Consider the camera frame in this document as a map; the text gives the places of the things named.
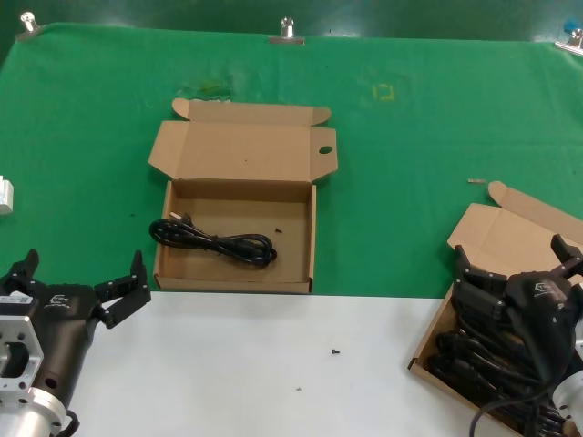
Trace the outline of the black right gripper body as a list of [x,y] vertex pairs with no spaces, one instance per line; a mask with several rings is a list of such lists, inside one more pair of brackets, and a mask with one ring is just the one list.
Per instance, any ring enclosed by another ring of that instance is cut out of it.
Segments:
[[582,309],[568,279],[549,271],[523,272],[506,283],[506,314],[543,382],[561,381],[575,353]]

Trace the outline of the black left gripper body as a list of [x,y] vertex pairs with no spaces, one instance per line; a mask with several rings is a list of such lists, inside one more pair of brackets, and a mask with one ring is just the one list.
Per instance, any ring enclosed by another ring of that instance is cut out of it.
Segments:
[[68,405],[91,346],[100,301],[92,287],[34,284],[31,321],[43,352],[35,388]]

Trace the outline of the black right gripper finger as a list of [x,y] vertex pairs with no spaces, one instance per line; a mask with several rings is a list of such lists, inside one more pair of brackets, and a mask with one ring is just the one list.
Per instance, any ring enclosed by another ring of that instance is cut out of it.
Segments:
[[577,246],[571,246],[559,235],[551,239],[551,249],[559,260],[559,265],[551,270],[551,274],[562,278],[572,278],[582,275],[583,254]]
[[455,246],[453,299],[459,315],[472,313],[487,319],[502,319],[506,310],[503,294],[507,277],[472,265],[461,245]]

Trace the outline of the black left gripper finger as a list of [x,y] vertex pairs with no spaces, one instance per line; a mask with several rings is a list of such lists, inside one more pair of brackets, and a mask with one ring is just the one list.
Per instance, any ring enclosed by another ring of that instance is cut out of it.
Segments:
[[30,249],[25,258],[15,262],[10,270],[1,278],[2,296],[20,292],[26,296],[34,296],[36,283],[34,274],[39,264],[39,256],[35,249]]
[[100,306],[96,317],[113,329],[151,301],[148,273],[142,252],[137,250],[127,276],[111,279],[94,287]]

